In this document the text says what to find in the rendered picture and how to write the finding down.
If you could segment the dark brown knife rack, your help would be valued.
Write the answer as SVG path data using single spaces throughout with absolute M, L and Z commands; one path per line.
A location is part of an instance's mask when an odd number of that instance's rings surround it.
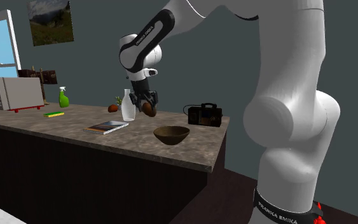
M 18 76 L 21 78 L 39 78 L 44 105 L 50 104 L 46 101 L 44 84 L 54 85 L 58 83 L 55 70 L 44 71 L 41 68 L 39 71 L 36 71 L 34 67 L 32 67 L 31 69 L 19 69 Z

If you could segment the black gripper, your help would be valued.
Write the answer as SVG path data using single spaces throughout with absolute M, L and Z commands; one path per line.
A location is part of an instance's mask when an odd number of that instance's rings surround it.
M 132 92 L 129 93 L 132 104 L 141 112 L 142 111 L 142 99 L 141 97 L 147 97 L 147 101 L 152 108 L 155 108 L 158 104 L 158 92 L 150 91 L 148 79 L 144 78 L 139 81 L 131 81 Z

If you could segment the black portable radio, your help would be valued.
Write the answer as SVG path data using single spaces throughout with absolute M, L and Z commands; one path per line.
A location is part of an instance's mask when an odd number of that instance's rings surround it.
M 183 107 L 182 111 L 188 116 L 190 125 L 221 126 L 223 112 L 221 108 L 217 107 L 217 104 L 188 104 Z

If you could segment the landscape wall picture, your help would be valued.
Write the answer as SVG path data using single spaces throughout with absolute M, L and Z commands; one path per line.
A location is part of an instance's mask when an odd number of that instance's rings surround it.
M 26 7 L 33 46 L 74 41 L 70 0 L 33 0 Z

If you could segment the green spray bottle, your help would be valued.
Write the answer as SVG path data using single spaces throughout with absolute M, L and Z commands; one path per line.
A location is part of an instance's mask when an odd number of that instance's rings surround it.
M 61 108 L 66 108 L 69 106 L 69 99 L 65 96 L 65 87 L 59 87 L 59 106 Z

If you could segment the book with picture cover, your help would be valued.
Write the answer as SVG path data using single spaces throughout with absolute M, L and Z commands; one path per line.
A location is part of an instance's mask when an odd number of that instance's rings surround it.
M 128 126 L 128 122 L 108 121 L 83 129 L 84 132 L 106 135 Z

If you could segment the clear glass bottle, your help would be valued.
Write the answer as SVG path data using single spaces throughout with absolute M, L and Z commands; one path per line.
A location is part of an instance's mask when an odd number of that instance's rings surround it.
M 130 89 L 124 89 L 124 97 L 121 103 L 121 113 L 124 121 L 130 122 L 135 120 L 135 105 L 132 104 L 130 98 Z

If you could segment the brown wooden bowl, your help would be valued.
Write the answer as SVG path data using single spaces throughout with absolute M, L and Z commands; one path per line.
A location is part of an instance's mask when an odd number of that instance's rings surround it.
M 189 133 L 189 128 L 182 126 L 163 126 L 158 127 L 153 131 L 155 137 L 166 145 L 179 144 Z

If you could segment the grey microwave with red frame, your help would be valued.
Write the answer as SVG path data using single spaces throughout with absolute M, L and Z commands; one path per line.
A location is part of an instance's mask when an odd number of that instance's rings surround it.
M 39 78 L 0 77 L 0 110 L 40 109 L 44 106 Z

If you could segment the dark kitchen counter cabinet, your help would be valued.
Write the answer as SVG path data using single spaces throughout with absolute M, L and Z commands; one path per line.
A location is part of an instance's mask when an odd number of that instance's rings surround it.
M 0 127 L 0 209 L 26 224 L 170 224 L 211 177 Z

